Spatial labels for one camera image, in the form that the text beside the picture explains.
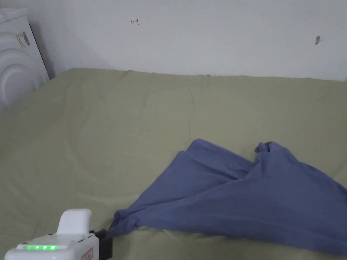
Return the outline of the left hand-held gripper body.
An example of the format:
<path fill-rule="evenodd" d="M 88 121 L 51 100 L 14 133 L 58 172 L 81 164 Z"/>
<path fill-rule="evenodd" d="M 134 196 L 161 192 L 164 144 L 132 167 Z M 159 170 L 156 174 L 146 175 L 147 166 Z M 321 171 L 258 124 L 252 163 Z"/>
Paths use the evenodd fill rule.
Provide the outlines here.
<path fill-rule="evenodd" d="M 55 234 L 47 234 L 10 249 L 4 260 L 108 260 L 112 236 L 106 229 L 90 230 L 89 209 L 65 211 Z"/>

